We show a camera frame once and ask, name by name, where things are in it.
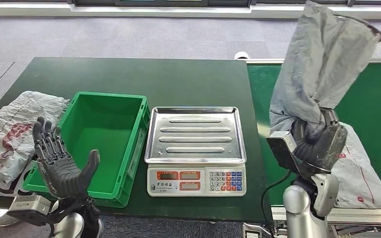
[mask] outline dark green tabletop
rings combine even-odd
[[[286,171],[279,167],[265,140],[269,133],[269,102],[281,64],[248,64],[252,98],[259,131],[262,158],[266,168],[267,183],[282,178]],[[339,119],[350,124],[370,158],[371,164],[381,179],[381,62],[371,62],[359,75],[336,108]],[[271,189],[272,205],[281,205],[282,194],[291,178]]]
[[[133,216],[263,222],[259,200],[265,173],[244,61],[34,58],[2,97],[0,108],[26,90],[69,99],[78,91],[144,95],[150,108],[237,107],[248,158],[245,196],[150,197],[146,191],[147,164],[141,159],[128,206],[101,209],[103,213]],[[11,200],[0,197],[0,207],[9,207]]]

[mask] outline black cable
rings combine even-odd
[[[279,185],[280,183],[282,183],[284,180],[288,179],[288,177],[291,175],[291,170],[288,170],[287,174],[280,180],[278,180],[277,182],[271,184],[270,186],[266,187],[265,191],[262,193],[262,196],[260,197],[260,206],[262,207],[262,214],[263,214],[263,218],[265,219],[265,221],[267,223],[268,222],[268,219],[266,218],[266,215],[265,215],[265,211],[263,209],[263,200],[265,199],[265,195],[266,195],[266,192],[268,192],[268,190],[270,190],[271,188]],[[271,233],[271,237],[274,238],[274,232],[273,230],[271,229],[271,224],[269,224],[269,232]]]
[[[50,234],[49,234],[49,238],[52,238],[55,236],[55,225],[53,224],[49,224],[50,226]]]

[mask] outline green bin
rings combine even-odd
[[[148,131],[150,111],[144,96],[78,92],[59,126],[67,150],[82,169],[92,149],[100,165],[88,188],[96,205],[127,205]],[[23,188],[51,198],[37,165]]]

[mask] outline gray carpet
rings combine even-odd
[[[373,22],[381,30],[381,21]],[[35,56],[171,59],[283,58],[294,20],[0,17],[0,98]],[[381,58],[381,43],[374,57]],[[105,237],[242,237],[242,224],[103,217]],[[20,223],[0,237],[47,237]]]

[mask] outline robotic thumb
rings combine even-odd
[[[85,167],[82,169],[79,174],[79,179],[83,185],[86,185],[87,188],[90,185],[91,179],[97,171],[97,168],[100,164],[100,153],[98,150],[90,151],[88,155],[88,162]]]

